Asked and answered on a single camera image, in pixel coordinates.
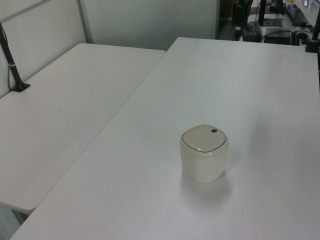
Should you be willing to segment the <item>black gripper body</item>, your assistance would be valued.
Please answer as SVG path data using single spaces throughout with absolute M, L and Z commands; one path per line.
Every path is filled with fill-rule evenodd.
M 235 4 L 233 6 L 233 25 L 240 27 L 244 18 L 244 6 Z

